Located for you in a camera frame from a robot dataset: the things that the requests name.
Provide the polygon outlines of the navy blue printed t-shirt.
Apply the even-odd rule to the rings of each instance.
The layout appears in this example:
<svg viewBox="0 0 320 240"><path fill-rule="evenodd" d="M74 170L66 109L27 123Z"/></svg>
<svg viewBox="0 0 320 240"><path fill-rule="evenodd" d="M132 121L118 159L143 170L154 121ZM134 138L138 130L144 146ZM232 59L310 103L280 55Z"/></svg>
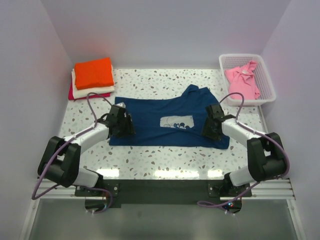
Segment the navy blue printed t-shirt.
<svg viewBox="0 0 320 240"><path fill-rule="evenodd" d="M117 96L132 117L134 135L111 137L111 146L168 146L228 149L230 138L212 140L202 136L207 118L206 107L219 101L207 87L189 85L179 97L135 99Z"/></svg>

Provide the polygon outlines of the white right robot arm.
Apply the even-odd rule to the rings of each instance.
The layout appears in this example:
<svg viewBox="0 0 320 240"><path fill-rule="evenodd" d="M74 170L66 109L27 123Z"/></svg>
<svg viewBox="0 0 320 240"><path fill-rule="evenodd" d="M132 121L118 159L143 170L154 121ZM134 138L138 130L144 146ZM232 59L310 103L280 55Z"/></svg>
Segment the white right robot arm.
<svg viewBox="0 0 320 240"><path fill-rule="evenodd" d="M207 106L206 112L202 136L213 141L230 137L247 150L247 165L224 175L217 189L220 195L233 197L252 182L263 182L288 174L289 158L277 133L259 132L248 127L237 116L225 115L220 104Z"/></svg>

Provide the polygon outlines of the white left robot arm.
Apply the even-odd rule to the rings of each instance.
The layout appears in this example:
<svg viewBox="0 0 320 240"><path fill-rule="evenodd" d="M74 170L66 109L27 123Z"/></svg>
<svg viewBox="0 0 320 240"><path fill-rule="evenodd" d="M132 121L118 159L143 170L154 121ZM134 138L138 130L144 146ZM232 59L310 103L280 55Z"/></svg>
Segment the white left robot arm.
<svg viewBox="0 0 320 240"><path fill-rule="evenodd" d="M123 102L113 104L110 111L90 127L64 138L54 136L46 146L37 173L57 185L84 186L92 196L104 190L101 174L80 168L81 155L94 145L111 137L122 138L135 134L132 116Z"/></svg>

